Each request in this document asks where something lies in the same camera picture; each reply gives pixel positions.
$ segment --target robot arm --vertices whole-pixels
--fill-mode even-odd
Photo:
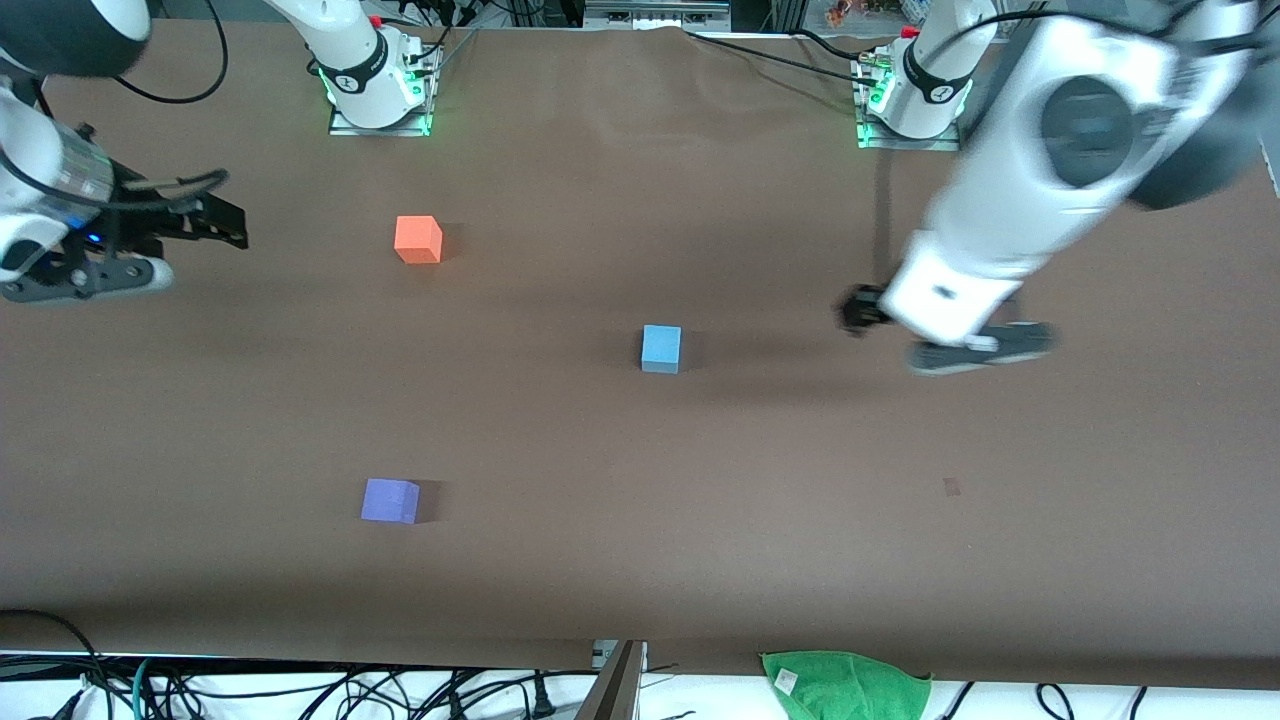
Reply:
[[[864,288],[861,316],[897,320],[924,338],[929,360],[914,369],[927,374],[1014,360],[1001,343],[1043,328],[1012,332],[988,319],[1158,173],[1256,72],[1257,22],[1252,0],[1202,0],[1164,38],[1079,18],[1038,20],[1021,47],[1006,51],[1004,86],[888,288]],[[928,32],[925,23],[920,37]],[[900,91],[906,110],[893,117],[911,117],[913,102],[929,105],[925,92]]]
[[[357,127],[398,122],[424,102],[421,40],[375,27],[358,0],[268,0],[298,29],[329,100]],[[164,199],[151,183],[31,108],[46,74],[111,77],[151,33],[145,0],[0,0],[0,295],[18,302],[154,292],[173,272],[160,237],[247,247],[244,215],[201,183]]]
[[[426,99],[421,38],[375,27],[360,0],[265,0],[302,35],[329,101],[352,124],[394,124]]]

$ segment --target purple cube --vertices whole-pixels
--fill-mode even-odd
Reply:
[[[412,525],[417,520],[417,483],[369,478],[360,519]]]

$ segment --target small label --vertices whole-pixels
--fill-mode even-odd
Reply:
[[[800,675],[796,675],[791,670],[783,667],[778,670],[778,679],[773,680],[773,687],[778,688],[782,694],[791,697],[791,691],[796,689],[796,680],[799,679]]]

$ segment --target blue cube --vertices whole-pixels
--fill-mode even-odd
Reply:
[[[412,525],[417,520],[417,483],[369,478],[360,519]]]
[[[680,372],[680,328],[645,325],[640,343],[640,369],[645,373]]]

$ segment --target orange cube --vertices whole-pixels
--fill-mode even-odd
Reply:
[[[440,261],[444,232],[431,215],[396,218],[396,252],[410,265]]]

